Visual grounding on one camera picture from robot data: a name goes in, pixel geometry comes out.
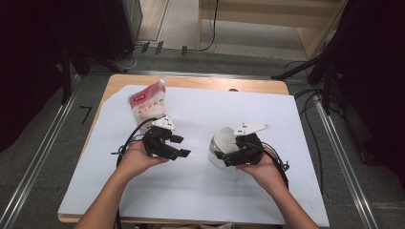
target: finger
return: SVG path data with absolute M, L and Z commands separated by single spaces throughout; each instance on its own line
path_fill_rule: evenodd
M 152 158 L 150 160 L 151 161 L 151 166 L 159 165 L 159 164 L 166 163 L 167 161 L 169 161 L 169 159 L 161 157 L 161 156 L 154 156 L 154 157 L 151 157 L 151 158 Z
M 245 173 L 248 173 L 248 174 L 250 174 L 250 172 L 251 172 L 251 170 L 252 170 L 252 168 L 250 167 L 250 165 L 247 165 L 247 164 L 237 165 L 237 166 L 235 166 L 235 167 L 238 168 L 238 169 L 240 169 L 240 170 L 242 170 L 242 171 L 244 171 Z

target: white sheet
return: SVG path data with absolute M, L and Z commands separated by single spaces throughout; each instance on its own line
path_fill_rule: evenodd
M 59 214 L 82 215 L 95 200 L 116 167 L 117 156 L 110 153 L 137 126 L 127 96 L 144 88 L 126 86 L 102 104 Z M 252 177 L 234 168 L 220 170 L 207 158 L 216 132 L 245 122 L 269 125 L 257 134 L 288 161 L 290 191 L 319 226 L 329 226 L 292 96 L 169 87 L 165 110 L 176 125 L 174 134 L 184 137 L 173 146 L 191 153 L 133 179 L 121 200 L 122 217 L 284 224 L 274 201 Z

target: wire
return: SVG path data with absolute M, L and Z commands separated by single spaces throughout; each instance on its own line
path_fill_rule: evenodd
M 134 48 L 134 50 L 132 51 L 132 56 L 134 57 L 135 63 L 134 63 L 131 67 L 124 67 L 124 66 L 118 64 L 116 61 L 114 61 L 114 64 L 116 64 L 117 66 L 119 66 L 119 67 L 122 68 L 123 70 L 131 70 L 131 69 L 133 69 L 133 68 L 137 65 L 137 63 L 138 63 L 137 58 L 135 57 L 135 51 L 136 51 L 136 50 L 139 50 L 140 48 L 141 48 L 141 47 L 137 47 L 137 46 L 136 46 L 136 47 Z
M 142 126 L 144 126 L 146 123 L 148 123 L 148 122 L 150 122 L 150 121 L 155 121 L 155 120 L 157 120 L 157 118 L 152 117 L 152 118 L 148 118 L 148 119 L 142 121 L 142 122 L 137 126 L 137 128 L 129 135 L 128 139 L 125 141 L 125 144 L 119 147 L 119 149 L 118 149 L 119 155 L 118 155 L 118 158 L 117 158 L 117 167 L 118 167 L 119 163 L 122 161 L 122 157 L 124 156 L 125 152 L 127 151 L 128 145 L 129 145 L 131 142 L 141 140 L 141 139 L 139 139 L 139 140 L 133 140 L 133 137 L 134 137 L 134 135 L 137 133 L 137 131 L 138 131 Z M 118 228 L 118 229 L 121 229 L 121 228 L 122 228 L 122 226 L 121 226 L 121 219 L 120 219 L 120 215 L 119 215 L 119 207 L 118 207 L 118 209 L 117 209 L 117 214 L 116 214 L 116 224 L 117 224 L 117 228 Z
M 215 40 L 215 28 L 216 28 L 216 24 L 217 24 L 217 14 L 218 14 L 218 3 L 219 3 L 219 0 L 217 0 L 217 4 L 216 4 L 216 6 L 215 6 L 215 13 L 214 13 L 214 34 L 212 35 L 212 40 L 211 40 L 211 44 L 209 44 L 209 46 L 208 47 L 206 47 L 205 49 L 202 49 L 202 50 L 188 50 L 188 51 L 191 51 L 191 52 L 205 52 L 205 51 L 207 51 L 209 48 L 211 48 L 211 46 L 212 46 L 212 44 L 214 44 L 214 40 Z

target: black cable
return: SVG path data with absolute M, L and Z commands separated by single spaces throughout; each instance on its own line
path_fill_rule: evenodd
M 298 92 L 297 94 L 294 95 L 294 99 L 297 100 L 297 98 L 299 98 L 301 95 L 303 94 L 307 94 L 309 92 L 323 92 L 323 90 L 319 90 L 319 89 L 308 89 L 308 90 L 303 90 L 301 92 Z
M 192 51 L 192 52 L 205 52 L 205 51 L 207 51 L 209 48 L 211 48 L 211 46 L 212 46 L 212 44 L 214 44 L 214 40 L 215 40 L 215 25 L 216 25 L 216 23 L 217 23 L 217 13 L 218 13 L 218 3 L 219 3 L 219 0 L 217 0 L 217 4 L 216 4 L 216 6 L 215 6 L 215 14 L 214 14 L 214 34 L 212 35 L 212 40 L 211 40 L 211 44 L 209 44 L 209 46 L 208 47 L 206 47 L 205 49 L 202 49 L 202 50 L 188 50 L 188 51 Z
M 122 157 L 124 156 L 125 152 L 127 151 L 128 145 L 129 145 L 131 142 L 137 141 L 137 140 L 133 140 L 133 139 L 132 139 L 132 138 L 134 137 L 134 135 L 137 133 L 137 131 L 138 131 L 142 126 L 144 126 L 146 123 L 148 123 L 148 122 L 150 122 L 150 121 L 155 121 L 155 120 L 158 120 L 158 119 L 155 118 L 155 117 L 152 117 L 152 118 L 148 118 L 148 119 L 142 121 L 142 122 L 137 126 L 137 128 L 129 135 L 128 139 L 125 141 L 125 144 L 123 144 L 122 146 L 119 147 L 119 149 L 118 149 L 119 155 L 118 155 L 118 158 L 117 158 L 117 167 L 118 167 L 119 163 L 122 161 Z M 120 216 L 119 216 L 119 207 L 118 207 L 118 209 L 117 209 L 117 214 L 116 214 L 116 225 L 117 225 L 117 229 L 122 229 L 122 226 L 121 226 L 121 219 L 120 219 Z

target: snack package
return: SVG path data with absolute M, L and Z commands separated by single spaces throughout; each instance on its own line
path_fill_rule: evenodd
M 128 97 L 128 102 L 138 125 L 151 117 L 163 117 L 166 78 L 152 84 L 144 90 Z M 145 132 L 151 123 L 144 125 L 140 131 Z

